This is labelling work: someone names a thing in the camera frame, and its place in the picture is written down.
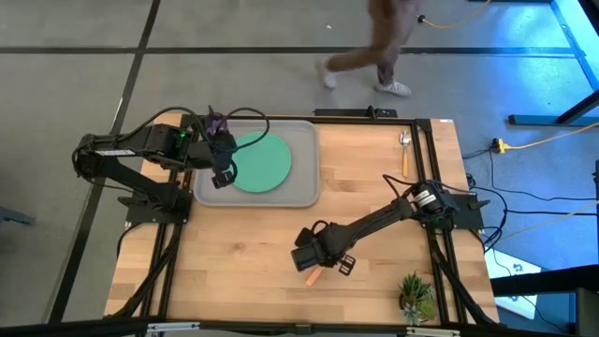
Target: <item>butcher block tabletop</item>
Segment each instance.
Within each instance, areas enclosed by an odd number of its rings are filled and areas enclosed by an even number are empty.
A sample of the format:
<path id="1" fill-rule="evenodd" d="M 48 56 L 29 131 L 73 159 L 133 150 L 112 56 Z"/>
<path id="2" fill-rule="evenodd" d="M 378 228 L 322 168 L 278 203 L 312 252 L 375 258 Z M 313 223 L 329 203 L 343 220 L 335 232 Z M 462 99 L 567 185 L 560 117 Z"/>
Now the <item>butcher block tabletop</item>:
<path id="1" fill-rule="evenodd" d="M 181 114 L 167 114 L 156 122 L 179 125 L 180 120 Z M 442 181 L 467 189 L 453 122 L 431 120 L 431 125 Z M 351 275 L 344 276 L 336 268 L 326 269 L 313 286 L 306 285 L 312 270 L 297 272 L 290 252 L 303 227 L 310 227 L 317 220 L 349 224 L 394 198 L 381 175 L 402 177 L 399 135 L 409 131 L 409 127 L 315 126 L 320 141 L 321 193 L 313 206 L 206 207 L 194 200 L 189 220 L 183 226 L 167 319 L 406 324 L 398 305 L 398 284 L 414 271 L 432 283 L 426 232 L 416 221 L 394 224 L 359 241 L 350 253 L 357 260 Z M 426 141 L 423 134 L 419 137 L 431 178 Z M 415 182 L 413 145 L 408 155 L 410 173 L 405 179 Z M 149 162 L 144 162 L 141 172 L 158 182 L 168 180 L 168 171 Z M 397 187 L 401 192 L 406 186 Z M 124 238 L 106 305 L 107 315 L 123 307 L 146 276 L 156 230 L 156 224 L 143 224 Z M 452 235 L 460 279 L 476 303 L 497 321 L 480 242 L 468 231 L 454 230 Z M 449 317 L 457 321 L 451 286 L 446 279 L 444 284 Z M 156 283 L 151 314 L 158 311 L 161 289 L 162 276 Z M 439 321 L 425 324 L 437 325 Z"/>

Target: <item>green plate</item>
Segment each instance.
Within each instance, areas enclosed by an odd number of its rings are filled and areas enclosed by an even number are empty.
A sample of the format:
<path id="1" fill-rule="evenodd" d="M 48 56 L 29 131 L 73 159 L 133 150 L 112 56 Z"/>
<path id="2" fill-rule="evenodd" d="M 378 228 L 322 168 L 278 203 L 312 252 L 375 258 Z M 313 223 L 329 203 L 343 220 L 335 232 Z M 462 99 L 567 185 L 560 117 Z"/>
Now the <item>green plate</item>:
<path id="1" fill-rule="evenodd" d="M 237 139 L 242 146 L 262 135 L 252 132 Z M 291 151 L 279 136 L 269 133 L 258 143 L 233 154 L 238 167 L 233 185 L 245 192 L 262 193 L 281 184 L 291 170 Z"/>

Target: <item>succulent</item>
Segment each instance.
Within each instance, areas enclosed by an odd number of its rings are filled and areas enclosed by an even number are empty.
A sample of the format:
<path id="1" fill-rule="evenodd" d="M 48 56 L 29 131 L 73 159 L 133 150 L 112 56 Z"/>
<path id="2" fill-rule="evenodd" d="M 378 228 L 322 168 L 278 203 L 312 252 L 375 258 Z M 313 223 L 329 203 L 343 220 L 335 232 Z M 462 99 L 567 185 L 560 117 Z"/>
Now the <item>succulent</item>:
<path id="1" fill-rule="evenodd" d="M 415 305 L 406 304 L 403 307 L 403 315 L 408 325 L 419 326 L 420 325 L 420 311 Z"/>
<path id="2" fill-rule="evenodd" d="M 403 278 L 400 290 L 400 307 L 409 325 L 420 325 L 437 316 L 431 284 L 425 283 L 415 272 Z"/>
<path id="3" fill-rule="evenodd" d="M 425 299 L 417 305 L 420 312 L 420 318 L 428 321 L 437 317 L 437 305 L 432 298 Z"/>
<path id="4" fill-rule="evenodd" d="M 403 278 L 400 289 L 402 290 L 403 297 L 414 298 L 415 301 L 413 302 L 419 302 L 423 299 L 432 297 L 431 284 L 422 281 L 415 272 Z"/>

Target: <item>plastic tray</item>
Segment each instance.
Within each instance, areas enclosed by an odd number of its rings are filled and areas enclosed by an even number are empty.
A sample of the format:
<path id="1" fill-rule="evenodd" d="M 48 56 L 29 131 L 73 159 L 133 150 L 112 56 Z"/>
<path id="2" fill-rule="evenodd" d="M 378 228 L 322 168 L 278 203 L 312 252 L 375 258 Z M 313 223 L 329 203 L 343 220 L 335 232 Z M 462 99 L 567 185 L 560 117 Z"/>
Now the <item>plastic tray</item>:
<path id="1" fill-rule="evenodd" d="M 230 120 L 231 134 L 239 138 L 264 130 L 264 121 Z M 291 171 L 274 189 L 249 193 L 231 185 L 215 189 L 209 169 L 196 170 L 194 196 L 206 206 L 308 207 L 320 196 L 320 151 L 318 131 L 306 121 L 270 121 L 270 132 L 279 136 L 291 151 Z"/>

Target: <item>person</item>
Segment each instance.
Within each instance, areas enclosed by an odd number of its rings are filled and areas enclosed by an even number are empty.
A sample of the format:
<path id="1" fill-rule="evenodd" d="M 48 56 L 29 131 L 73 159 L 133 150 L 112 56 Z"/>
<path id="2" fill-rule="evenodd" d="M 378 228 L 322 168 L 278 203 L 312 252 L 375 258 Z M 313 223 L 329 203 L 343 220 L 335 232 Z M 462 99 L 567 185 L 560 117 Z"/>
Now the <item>person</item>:
<path id="1" fill-rule="evenodd" d="M 393 78 L 393 67 L 417 23 L 419 3 L 420 0 L 369 0 L 368 11 L 373 21 L 371 45 L 318 61 L 316 70 L 325 87 L 335 89 L 335 74 L 340 71 L 376 65 L 378 83 L 374 90 L 409 96 L 410 88 Z"/>

